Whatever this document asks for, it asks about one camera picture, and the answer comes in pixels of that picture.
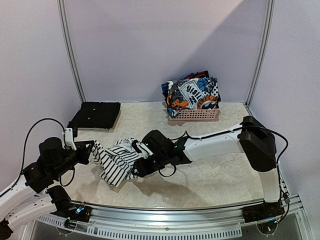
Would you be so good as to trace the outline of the black white striped tank top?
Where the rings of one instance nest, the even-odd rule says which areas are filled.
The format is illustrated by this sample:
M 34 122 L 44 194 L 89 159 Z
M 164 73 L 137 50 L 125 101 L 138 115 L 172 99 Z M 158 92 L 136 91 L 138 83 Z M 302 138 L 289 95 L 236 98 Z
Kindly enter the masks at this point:
M 118 187 L 123 181 L 134 179 L 134 162 L 141 157 L 131 143 L 135 138 L 118 140 L 112 147 L 106 148 L 97 140 L 90 154 L 90 161 L 102 167 L 100 177 L 110 186 Z

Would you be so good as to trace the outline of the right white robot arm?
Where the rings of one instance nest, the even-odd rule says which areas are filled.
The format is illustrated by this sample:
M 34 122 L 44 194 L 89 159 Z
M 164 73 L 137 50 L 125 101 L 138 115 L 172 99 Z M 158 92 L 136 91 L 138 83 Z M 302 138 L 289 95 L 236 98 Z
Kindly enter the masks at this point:
M 253 116 L 245 116 L 241 123 L 222 131 L 200 136 L 185 134 L 176 140 L 152 130 L 141 142 L 149 156 L 136 160 L 131 169 L 134 176 L 141 178 L 159 172 L 166 165 L 176 167 L 206 157 L 244 153 L 262 185 L 265 202 L 259 206 L 258 213 L 262 218 L 269 218 L 278 210 L 281 190 L 275 134 Z

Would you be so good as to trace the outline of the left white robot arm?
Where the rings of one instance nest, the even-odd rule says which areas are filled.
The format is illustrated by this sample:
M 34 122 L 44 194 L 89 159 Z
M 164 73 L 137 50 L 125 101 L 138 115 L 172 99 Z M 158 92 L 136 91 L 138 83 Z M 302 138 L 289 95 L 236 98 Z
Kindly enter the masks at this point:
M 39 144 L 39 158 L 26 166 L 11 186 L 0 193 L 0 238 L 8 239 L 20 226 L 45 214 L 73 222 L 87 223 L 92 208 L 85 203 L 73 204 L 61 185 L 62 175 L 74 171 L 76 164 L 88 165 L 94 141 L 73 142 L 63 148 L 62 141 L 50 137 Z

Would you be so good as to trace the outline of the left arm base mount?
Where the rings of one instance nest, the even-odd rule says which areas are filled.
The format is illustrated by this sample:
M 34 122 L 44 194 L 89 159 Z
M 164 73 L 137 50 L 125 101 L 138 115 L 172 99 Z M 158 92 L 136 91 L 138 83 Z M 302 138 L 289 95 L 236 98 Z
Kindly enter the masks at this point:
M 92 210 L 92 207 L 81 203 L 71 204 L 70 207 L 57 210 L 52 212 L 52 214 L 65 219 L 63 223 L 64 228 L 75 230 L 78 222 L 88 223 L 90 221 Z

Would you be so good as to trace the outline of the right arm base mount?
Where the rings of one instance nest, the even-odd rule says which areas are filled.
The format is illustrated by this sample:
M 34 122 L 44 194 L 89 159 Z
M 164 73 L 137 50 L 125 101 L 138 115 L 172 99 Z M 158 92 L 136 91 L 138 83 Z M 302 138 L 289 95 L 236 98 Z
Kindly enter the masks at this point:
M 265 235 L 273 235 L 278 225 L 288 215 L 290 203 L 284 208 L 282 201 L 265 202 L 260 204 L 243 207 L 241 210 L 242 217 L 245 223 L 256 222 L 258 231 Z

